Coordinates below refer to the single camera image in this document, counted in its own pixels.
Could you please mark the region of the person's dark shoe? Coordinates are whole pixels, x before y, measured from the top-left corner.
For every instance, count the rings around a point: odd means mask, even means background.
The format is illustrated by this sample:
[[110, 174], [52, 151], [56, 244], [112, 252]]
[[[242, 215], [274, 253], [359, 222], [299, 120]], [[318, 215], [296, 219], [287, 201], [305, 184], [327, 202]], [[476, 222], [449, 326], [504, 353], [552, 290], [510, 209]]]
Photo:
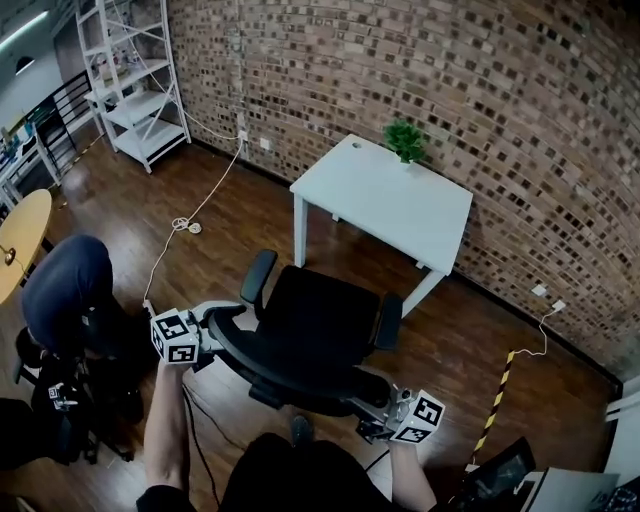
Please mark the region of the person's dark shoe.
[[294, 448], [312, 443], [314, 428], [309, 419], [303, 415], [296, 415], [291, 422], [291, 443]]

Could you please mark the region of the black laptop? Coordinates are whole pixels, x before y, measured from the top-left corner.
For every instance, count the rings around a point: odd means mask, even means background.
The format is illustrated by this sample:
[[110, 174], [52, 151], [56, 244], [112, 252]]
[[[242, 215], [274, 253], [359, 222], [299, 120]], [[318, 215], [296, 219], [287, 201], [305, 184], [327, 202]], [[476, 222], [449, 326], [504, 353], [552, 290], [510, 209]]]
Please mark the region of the black laptop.
[[464, 479], [463, 495], [471, 504], [493, 501], [513, 491], [535, 469], [531, 447], [525, 437], [520, 437]]

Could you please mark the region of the long ceiling light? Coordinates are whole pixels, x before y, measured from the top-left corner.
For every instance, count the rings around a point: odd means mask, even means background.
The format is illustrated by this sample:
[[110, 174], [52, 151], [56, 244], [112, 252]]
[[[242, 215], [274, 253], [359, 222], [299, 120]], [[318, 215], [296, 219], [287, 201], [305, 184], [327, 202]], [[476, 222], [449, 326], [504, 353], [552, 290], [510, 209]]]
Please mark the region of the long ceiling light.
[[5, 48], [9, 47], [12, 43], [14, 43], [17, 39], [31, 30], [33, 27], [40, 24], [43, 20], [48, 17], [48, 10], [44, 10], [39, 13], [37, 16], [31, 18], [28, 22], [24, 23], [18, 29], [11, 32], [9, 35], [3, 36], [0, 39], [0, 52], [2, 52]]

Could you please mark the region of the person's dark shirt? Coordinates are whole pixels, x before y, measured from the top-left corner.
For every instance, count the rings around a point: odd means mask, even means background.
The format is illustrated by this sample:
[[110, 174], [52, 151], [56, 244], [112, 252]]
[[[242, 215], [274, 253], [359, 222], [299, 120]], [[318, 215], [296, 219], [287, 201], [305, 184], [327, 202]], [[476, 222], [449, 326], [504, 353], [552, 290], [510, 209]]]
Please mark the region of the person's dark shirt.
[[[197, 512], [188, 491], [149, 486], [137, 512]], [[229, 478], [218, 512], [396, 512], [348, 452], [326, 441], [294, 448], [265, 433], [250, 443]]]

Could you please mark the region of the white square table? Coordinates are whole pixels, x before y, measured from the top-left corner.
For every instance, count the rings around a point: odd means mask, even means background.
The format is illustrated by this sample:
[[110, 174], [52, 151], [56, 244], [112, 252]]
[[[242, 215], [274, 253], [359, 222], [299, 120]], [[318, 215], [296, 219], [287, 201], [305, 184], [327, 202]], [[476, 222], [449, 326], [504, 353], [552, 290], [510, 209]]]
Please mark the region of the white square table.
[[414, 259], [429, 273], [404, 300], [407, 316], [449, 276], [462, 242], [473, 195], [392, 151], [347, 135], [291, 186], [294, 264], [306, 261], [308, 207], [359, 228]]

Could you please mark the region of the person's left forearm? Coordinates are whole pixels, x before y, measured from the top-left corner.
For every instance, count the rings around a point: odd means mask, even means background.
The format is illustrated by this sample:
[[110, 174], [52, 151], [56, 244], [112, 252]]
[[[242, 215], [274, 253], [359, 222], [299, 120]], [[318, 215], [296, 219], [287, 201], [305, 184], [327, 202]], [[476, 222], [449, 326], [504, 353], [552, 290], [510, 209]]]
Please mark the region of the person's left forearm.
[[187, 365], [159, 362], [144, 432], [144, 463], [149, 486], [188, 489], [189, 434], [183, 397]]

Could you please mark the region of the idle grey gripper device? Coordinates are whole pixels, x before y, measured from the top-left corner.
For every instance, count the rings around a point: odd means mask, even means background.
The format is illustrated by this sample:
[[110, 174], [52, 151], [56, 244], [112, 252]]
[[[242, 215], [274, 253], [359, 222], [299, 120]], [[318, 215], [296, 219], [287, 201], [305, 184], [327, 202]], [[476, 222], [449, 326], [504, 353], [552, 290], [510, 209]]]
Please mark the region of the idle grey gripper device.
[[48, 396], [54, 408], [60, 412], [68, 412], [79, 405], [77, 390], [64, 382], [50, 386]]

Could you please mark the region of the green potted plant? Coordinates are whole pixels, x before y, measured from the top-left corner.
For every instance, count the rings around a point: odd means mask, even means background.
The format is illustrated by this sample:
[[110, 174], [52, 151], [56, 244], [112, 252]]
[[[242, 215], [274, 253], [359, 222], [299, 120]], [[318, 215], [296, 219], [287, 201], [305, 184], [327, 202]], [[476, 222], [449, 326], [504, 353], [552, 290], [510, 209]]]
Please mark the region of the green potted plant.
[[387, 147], [403, 164], [423, 160], [429, 137], [407, 121], [396, 119], [384, 128]]

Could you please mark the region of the black equipment bag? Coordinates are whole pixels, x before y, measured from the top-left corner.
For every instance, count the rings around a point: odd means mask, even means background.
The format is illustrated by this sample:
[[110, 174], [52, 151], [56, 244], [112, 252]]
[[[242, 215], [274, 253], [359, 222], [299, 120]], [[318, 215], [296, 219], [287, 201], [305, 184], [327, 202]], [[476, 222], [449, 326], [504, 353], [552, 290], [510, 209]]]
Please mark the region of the black equipment bag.
[[[28, 402], [0, 397], [1, 471], [41, 458], [68, 466], [83, 457], [95, 464], [102, 445], [125, 462], [134, 460], [133, 451], [117, 445], [117, 428], [142, 420], [142, 398], [136, 384], [116, 379], [116, 360], [60, 358], [39, 346], [26, 328], [15, 346], [14, 381], [25, 380], [33, 390]], [[48, 388], [60, 382], [78, 392], [79, 405], [68, 412], [57, 411], [48, 396]]]

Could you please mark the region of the round yellow wooden table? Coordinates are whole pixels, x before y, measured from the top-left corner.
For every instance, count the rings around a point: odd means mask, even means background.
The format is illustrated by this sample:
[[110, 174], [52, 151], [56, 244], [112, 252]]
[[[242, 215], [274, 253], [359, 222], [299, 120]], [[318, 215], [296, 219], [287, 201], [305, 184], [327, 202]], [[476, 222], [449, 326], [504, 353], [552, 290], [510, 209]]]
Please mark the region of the round yellow wooden table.
[[25, 196], [0, 225], [0, 304], [27, 279], [46, 232], [52, 196], [38, 189]]

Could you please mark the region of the white metal shelf unit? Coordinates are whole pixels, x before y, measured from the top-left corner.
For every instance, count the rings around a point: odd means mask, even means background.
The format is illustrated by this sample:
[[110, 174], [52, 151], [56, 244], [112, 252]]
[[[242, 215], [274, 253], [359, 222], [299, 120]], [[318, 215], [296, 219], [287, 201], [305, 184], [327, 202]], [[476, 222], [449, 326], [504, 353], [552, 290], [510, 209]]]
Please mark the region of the white metal shelf unit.
[[115, 152], [152, 164], [191, 141], [171, 48], [166, 0], [74, 0], [90, 92]]

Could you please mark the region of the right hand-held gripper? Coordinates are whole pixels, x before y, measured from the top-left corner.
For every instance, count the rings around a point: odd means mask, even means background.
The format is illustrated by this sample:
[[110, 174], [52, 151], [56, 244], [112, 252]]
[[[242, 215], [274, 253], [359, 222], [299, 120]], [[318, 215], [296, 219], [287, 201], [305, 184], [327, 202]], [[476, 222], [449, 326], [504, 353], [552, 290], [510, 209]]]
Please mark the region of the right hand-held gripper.
[[369, 443], [420, 444], [438, 430], [445, 413], [445, 405], [426, 391], [395, 384], [381, 405], [360, 398], [349, 404], [359, 419], [356, 432]]

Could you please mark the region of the black office chair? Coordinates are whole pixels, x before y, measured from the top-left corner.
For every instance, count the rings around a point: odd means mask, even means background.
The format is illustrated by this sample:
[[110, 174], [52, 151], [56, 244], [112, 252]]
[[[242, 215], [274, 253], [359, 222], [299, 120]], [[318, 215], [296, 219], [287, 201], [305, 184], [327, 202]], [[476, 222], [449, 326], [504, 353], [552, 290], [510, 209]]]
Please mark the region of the black office chair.
[[219, 343], [217, 354], [250, 383], [251, 398], [274, 409], [375, 416], [389, 405], [392, 387], [362, 364], [376, 350], [395, 348], [402, 300], [293, 265], [265, 297], [276, 260], [275, 251], [260, 251], [240, 304], [204, 313], [199, 324]]

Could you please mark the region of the black metal railing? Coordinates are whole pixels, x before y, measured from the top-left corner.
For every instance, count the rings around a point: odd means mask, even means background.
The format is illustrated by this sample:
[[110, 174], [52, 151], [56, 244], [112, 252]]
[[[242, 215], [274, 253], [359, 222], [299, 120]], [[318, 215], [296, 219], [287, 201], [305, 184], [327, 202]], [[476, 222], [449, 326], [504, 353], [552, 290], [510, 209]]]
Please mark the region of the black metal railing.
[[62, 172], [65, 153], [77, 149], [73, 133], [86, 123], [86, 116], [91, 116], [90, 105], [85, 98], [90, 92], [88, 73], [82, 71], [54, 90], [39, 105], [37, 132], [58, 173]]

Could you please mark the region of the grey desk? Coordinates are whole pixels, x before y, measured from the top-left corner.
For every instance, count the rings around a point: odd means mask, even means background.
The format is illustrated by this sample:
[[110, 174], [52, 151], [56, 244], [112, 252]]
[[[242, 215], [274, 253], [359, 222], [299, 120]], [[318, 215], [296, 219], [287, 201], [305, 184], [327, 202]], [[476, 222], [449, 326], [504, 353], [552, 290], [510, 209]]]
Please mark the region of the grey desk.
[[620, 475], [548, 468], [525, 477], [532, 487], [520, 512], [595, 512], [611, 498]]

